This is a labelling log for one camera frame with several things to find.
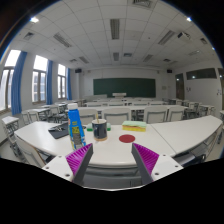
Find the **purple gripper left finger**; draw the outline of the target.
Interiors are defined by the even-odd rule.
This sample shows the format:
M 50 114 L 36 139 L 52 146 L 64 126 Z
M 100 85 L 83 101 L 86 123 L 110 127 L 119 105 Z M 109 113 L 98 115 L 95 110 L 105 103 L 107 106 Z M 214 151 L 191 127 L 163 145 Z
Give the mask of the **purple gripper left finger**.
M 73 182 L 82 183 L 89 161 L 93 155 L 93 144 L 79 148 L 66 156 L 66 161 L 73 173 Z

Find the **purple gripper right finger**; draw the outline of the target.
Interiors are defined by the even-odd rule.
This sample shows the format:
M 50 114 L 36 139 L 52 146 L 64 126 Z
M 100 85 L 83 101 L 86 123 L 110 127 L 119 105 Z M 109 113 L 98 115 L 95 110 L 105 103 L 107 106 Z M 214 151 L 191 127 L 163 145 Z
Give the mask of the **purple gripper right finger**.
M 153 178 L 151 174 L 157 163 L 159 155 L 154 151 L 137 143 L 132 144 L 131 153 L 138 166 L 138 170 L 142 179 L 142 184 L 147 185 L 149 183 L 152 183 Z

